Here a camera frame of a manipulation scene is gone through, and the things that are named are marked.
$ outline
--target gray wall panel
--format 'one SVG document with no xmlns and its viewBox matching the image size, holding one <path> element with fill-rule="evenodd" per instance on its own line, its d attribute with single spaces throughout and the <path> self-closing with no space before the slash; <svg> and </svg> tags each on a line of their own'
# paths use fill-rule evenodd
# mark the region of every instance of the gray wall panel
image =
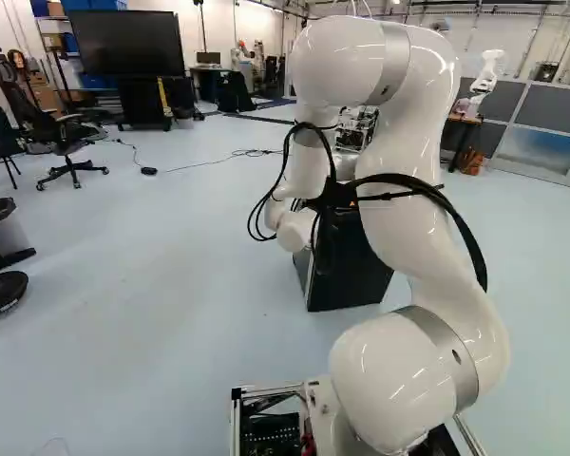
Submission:
<svg viewBox="0 0 570 456">
<path fill-rule="evenodd" d="M 532 85 L 515 122 L 570 133 L 570 89 Z"/>
<path fill-rule="evenodd" d="M 465 142 L 463 150 L 466 150 L 471 145 L 487 158 L 491 158 L 505 130 L 506 125 L 496 125 L 494 123 L 484 123 L 480 127 L 475 127 L 474 133 L 468 135 L 469 137 Z M 456 150 L 462 134 L 463 125 L 461 123 L 446 123 L 446 128 L 444 128 L 444 134 L 441 139 L 441 148 L 445 150 Z"/>
<path fill-rule="evenodd" d="M 469 91 L 473 78 L 460 78 L 460 89 L 457 100 L 462 97 L 470 97 Z M 510 81 L 499 81 L 494 91 L 485 97 L 479 112 L 486 119 L 493 121 L 509 122 L 517 102 L 520 100 L 525 83 L 513 83 Z"/>
</svg>

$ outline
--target black monitor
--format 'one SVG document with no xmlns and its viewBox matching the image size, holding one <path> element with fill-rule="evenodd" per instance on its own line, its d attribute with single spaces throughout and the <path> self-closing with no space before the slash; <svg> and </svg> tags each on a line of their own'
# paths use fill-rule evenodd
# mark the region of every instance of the black monitor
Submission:
<svg viewBox="0 0 570 456">
<path fill-rule="evenodd" d="M 200 64 L 216 64 L 221 63 L 221 54 L 219 52 L 197 52 L 197 62 Z"/>
<path fill-rule="evenodd" d="M 89 74 L 184 74 L 180 28 L 173 12 L 73 10 L 68 17 Z"/>
</svg>

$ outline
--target blue box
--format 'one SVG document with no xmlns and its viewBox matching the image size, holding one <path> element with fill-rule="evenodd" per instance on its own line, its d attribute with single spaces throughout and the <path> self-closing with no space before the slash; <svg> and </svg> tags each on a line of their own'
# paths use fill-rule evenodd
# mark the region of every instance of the blue box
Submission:
<svg viewBox="0 0 570 456">
<path fill-rule="evenodd" d="M 89 0 L 93 10 L 126 10 L 126 0 Z"/>
<path fill-rule="evenodd" d="M 61 0 L 61 4 L 65 12 L 91 9 L 90 0 Z"/>
<path fill-rule="evenodd" d="M 78 73 L 84 88 L 115 88 L 114 78 L 107 76 L 93 76 L 86 73 Z"/>
<path fill-rule="evenodd" d="M 48 16 L 47 0 L 31 0 L 31 11 L 35 17 Z"/>
<path fill-rule="evenodd" d="M 64 33 L 64 41 L 66 42 L 66 52 L 78 52 L 78 43 L 72 33 Z"/>
</svg>

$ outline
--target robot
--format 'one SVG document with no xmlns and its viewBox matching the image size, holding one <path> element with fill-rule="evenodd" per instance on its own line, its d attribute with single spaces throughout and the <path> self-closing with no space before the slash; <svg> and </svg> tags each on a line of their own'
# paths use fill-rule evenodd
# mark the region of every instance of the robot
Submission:
<svg viewBox="0 0 570 456">
<path fill-rule="evenodd" d="M 232 70 L 240 71 L 241 55 L 247 59 L 252 60 L 254 75 L 259 75 L 265 69 L 264 64 L 264 45 L 261 41 L 254 41 L 254 50 L 249 51 L 245 42 L 239 40 L 237 47 L 230 49 L 230 58 L 232 60 Z"/>
<path fill-rule="evenodd" d="M 464 114 L 465 117 L 474 119 L 477 117 L 479 106 L 484 98 L 494 91 L 498 81 L 495 72 L 496 63 L 505 56 L 501 49 L 489 49 L 482 52 L 484 58 L 484 68 L 477 79 L 471 84 L 470 91 L 474 95 L 469 98 L 461 98 L 456 102 L 453 111 L 457 114 Z"/>
<path fill-rule="evenodd" d="M 333 163 L 320 131 L 333 127 L 343 105 L 377 105 L 373 140 L 357 161 L 353 186 L 343 188 L 356 192 L 370 247 L 408 277 L 412 295 L 407 307 L 348 329 L 333 345 L 338 412 L 327 427 L 332 442 L 318 454 L 330 454 L 330 445 L 340 454 L 334 448 L 343 440 L 344 454 L 408 454 L 491 390 L 509 364 L 507 332 L 486 283 L 452 240 L 446 198 L 431 197 L 442 183 L 440 139 L 459 61 L 428 28 L 330 16 L 302 31 L 290 63 L 298 125 L 287 169 L 263 199 L 274 234 L 259 240 L 276 238 L 288 252 L 312 245 L 317 211 L 293 212 L 286 199 L 326 198 Z M 483 74 L 475 86 L 485 96 L 495 84 L 493 66 Z"/>
</svg>

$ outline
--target black office chair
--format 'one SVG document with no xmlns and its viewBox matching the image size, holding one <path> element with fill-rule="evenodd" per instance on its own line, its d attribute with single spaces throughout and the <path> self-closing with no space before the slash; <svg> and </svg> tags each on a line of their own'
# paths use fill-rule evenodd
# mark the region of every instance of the black office chair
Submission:
<svg viewBox="0 0 570 456">
<path fill-rule="evenodd" d="M 90 138 L 95 137 L 99 129 L 81 123 L 83 114 L 69 114 L 58 119 L 54 119 L 48 112 L 38 108 L 14 81 L 3 81 L 1 84 L 5 96 L 8 98 L 10 107 L 16 118 L 21 119 L 27 128 L 28 135 L 38 143 L 55 143 L 53 149 L 55 155 L 66 159 L 65 166 L 50 168 L 48 177 L 38 180 L 36 188 L 39 191 L 45 190 L 45 184 L 55 181 L 64 174 L 71 174 L 74 188 L 81 188 L 76 171 L 102 171 L 109 173 L 105 166 L 93 166 L 91 160 L 75 163 L 69 155 L 78 151 L 86 145 L 93 144 Z"/>
</svg>

